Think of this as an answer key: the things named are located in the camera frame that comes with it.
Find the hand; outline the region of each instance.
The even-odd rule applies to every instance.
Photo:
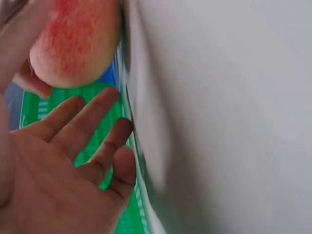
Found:
[[[131,122],[119,119],[86,164],[74,168],[73,161],[118,99],[114,88],[86,106],[72,97],[42,121],[9,131],[2,94],[27,60],[52,3],[29,2],[0,32],[0,233],[112,233],[136,181],[134,155],[123,147]],[[103,192],[98,184],[111,166]]]

